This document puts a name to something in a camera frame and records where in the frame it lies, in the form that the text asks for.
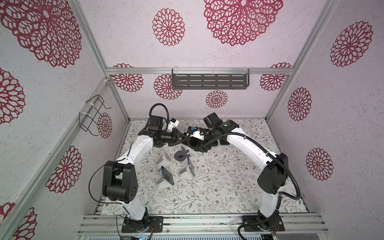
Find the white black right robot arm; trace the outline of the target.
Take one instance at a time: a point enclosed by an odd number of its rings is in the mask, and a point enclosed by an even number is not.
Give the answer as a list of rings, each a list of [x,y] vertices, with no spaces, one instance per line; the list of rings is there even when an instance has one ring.
[[[262,221],[274,218],[283,196],[296,199],[300,190],[288,167],[288,157],[264,148],[249,137],[234,121],[222,121],[216,113],[204,118],[207,128],[189,127],[187,146],[196,152],[209,151],[217,140],[237,147],[256,163],[261,173],[257,183],[262,190],[262,203],[258,215]]]

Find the aluminium front rail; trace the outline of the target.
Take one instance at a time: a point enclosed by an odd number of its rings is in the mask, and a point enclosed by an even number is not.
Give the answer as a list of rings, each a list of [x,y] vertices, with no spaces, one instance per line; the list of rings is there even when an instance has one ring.
[[[154,221],[144,235],[236,235],[238,227],[245,224],[242,214],[207,215],[151,215]],[[244,236],[252,234],[327,234],[325,221],[316,213],[282,213],[278,222],[269,230],[256,228],[250,232],[241,230]],[[116,215],[85,215],[78,236],[128,236],[139,235]]]

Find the blue edged phone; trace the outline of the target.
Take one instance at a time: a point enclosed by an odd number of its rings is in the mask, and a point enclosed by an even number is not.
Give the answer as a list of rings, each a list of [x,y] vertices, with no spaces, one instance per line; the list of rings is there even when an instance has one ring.
[[[227,140],[220,139],[221,146],[228,146],[230,143]]]

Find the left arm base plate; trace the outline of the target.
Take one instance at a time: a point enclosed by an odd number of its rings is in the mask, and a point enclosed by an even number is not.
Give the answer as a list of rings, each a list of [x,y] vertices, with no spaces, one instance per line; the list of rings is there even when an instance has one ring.
[[[161,233],[163,231],[164,217],[144,216],[140,221],[124,218],[122,233]]]

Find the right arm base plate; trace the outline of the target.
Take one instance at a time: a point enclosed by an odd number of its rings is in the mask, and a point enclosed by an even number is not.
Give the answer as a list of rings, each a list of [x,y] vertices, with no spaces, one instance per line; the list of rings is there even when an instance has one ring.
[[[283,232],[285,226],[283,220],[279,215],[274,216],[268,221],[262,223],[262,217],[256,215],[243,216],[242,221],[245,232]]]

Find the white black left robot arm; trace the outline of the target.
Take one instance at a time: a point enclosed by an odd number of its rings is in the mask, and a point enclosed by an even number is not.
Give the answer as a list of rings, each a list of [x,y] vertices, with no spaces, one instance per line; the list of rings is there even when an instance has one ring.
[[[152,227],[148,209],[136,198],[138,178],[136,169],[141,160],[152,148],[164,145],[170,147],[184,143],[187,135],[177,129],[141,130],[130,149],[115,162],[108,161],[104,166],[102,195],[122,205],[127,216],[124,223],[133,231],[145,232]]]

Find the blue phone front stand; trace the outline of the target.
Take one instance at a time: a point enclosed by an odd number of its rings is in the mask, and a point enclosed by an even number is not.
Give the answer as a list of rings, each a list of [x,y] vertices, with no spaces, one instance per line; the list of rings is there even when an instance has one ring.
[[[162,178],[171,186],[175,184],[173,174],[170,173],[164,166],[161,166]]]

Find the grey slotted wall shelf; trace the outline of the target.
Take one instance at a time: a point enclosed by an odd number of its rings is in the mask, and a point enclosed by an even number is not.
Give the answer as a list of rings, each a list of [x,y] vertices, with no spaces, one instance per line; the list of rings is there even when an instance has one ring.
[[[172,69],[171,83],[175,90],[246,90],[250,85],[250,75],[179,74]]]

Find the green phone right stand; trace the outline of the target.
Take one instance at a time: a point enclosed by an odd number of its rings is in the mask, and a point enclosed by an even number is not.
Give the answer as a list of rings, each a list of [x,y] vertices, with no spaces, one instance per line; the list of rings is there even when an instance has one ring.
[[[188,169],[189,169],[189,172],[191,173],[192,177],[195,177],[196,174],[195,174],[195,167],[191,161],[191,158],[190,156],[187,156],[187,163],[188,163]]]

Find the dark round stand centre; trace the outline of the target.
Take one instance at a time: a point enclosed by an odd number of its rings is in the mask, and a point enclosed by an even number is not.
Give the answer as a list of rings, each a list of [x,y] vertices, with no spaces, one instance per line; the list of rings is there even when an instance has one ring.
[[[184,147],[181,148],[181,150],[177,151],[174,154],[174,159],[178,162],[183,162],[189,157],[189,150],[185,149]]]

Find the white stand front left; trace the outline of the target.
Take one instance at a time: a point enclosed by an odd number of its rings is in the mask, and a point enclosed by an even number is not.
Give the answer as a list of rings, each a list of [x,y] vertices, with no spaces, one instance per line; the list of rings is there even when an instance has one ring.
[[[171,175],[169,178],[161,178],[156,182],[158,189],[170,188],[175,184],[174,177]]]

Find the silver white stand right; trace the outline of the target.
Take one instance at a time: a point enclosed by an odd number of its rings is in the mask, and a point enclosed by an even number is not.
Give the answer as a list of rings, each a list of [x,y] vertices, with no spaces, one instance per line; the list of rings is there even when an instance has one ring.
[[[179,179],[191,179],[193,178],[189,172],[188,166],[179,171]]]

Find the silver stand upper left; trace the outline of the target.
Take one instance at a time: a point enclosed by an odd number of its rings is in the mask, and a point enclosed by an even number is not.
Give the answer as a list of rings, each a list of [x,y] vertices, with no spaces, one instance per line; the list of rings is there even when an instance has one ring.
[[[173,159],[170,157],[170,155],[165,151],[162,151],[160,158],[156,161],[156,166],[158,168],[167,167],[167,166],[170,166],[172,163],[173,163]]]

